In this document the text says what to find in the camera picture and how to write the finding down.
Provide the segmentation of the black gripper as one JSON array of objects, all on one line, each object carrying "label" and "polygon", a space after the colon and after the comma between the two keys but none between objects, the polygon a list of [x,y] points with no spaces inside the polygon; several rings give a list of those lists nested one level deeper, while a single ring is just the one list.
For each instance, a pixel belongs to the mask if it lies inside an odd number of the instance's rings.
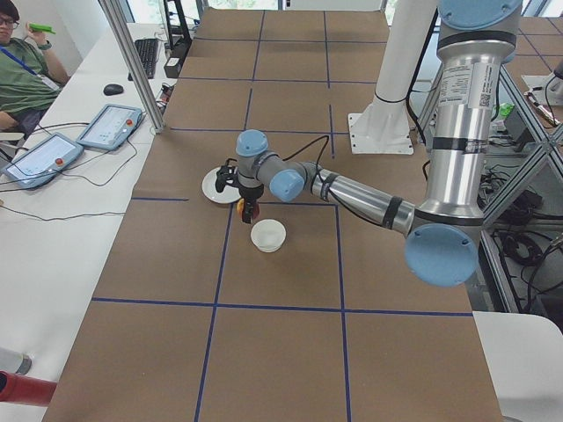
[{"label": "black gripper", "polygon": [[257,202],[264,193],[264,186],[240,186],[238,188],[243,201],[240,203],[241,219],[244,223],[257,220],[260,215],[260,204]]}]

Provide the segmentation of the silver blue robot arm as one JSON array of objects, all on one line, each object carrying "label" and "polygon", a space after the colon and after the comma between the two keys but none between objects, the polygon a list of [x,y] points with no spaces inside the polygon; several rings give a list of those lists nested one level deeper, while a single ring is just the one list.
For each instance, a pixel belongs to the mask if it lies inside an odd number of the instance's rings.
[{"label": "silver blue robot arm", "polygon": [[439,287],[467,281],[478,266],[483,214],[480,176],[501,66],[514,55],[522,13],[519,1],[400,1],[393,18],[372,101],[348,117],[355,154],[406,154],[406,106],[428,45],[437,31],[442,74],[437,87],[425,198],[414,205],[338,173],[318,162],[283,159],[259,130],[237,139],[233,167],[217,186],[239,190],[244,222],[258,215],[258,199],[270,192],[284,202],[309,192],[353,215],[406,238],[405,258],[421,280]]}]

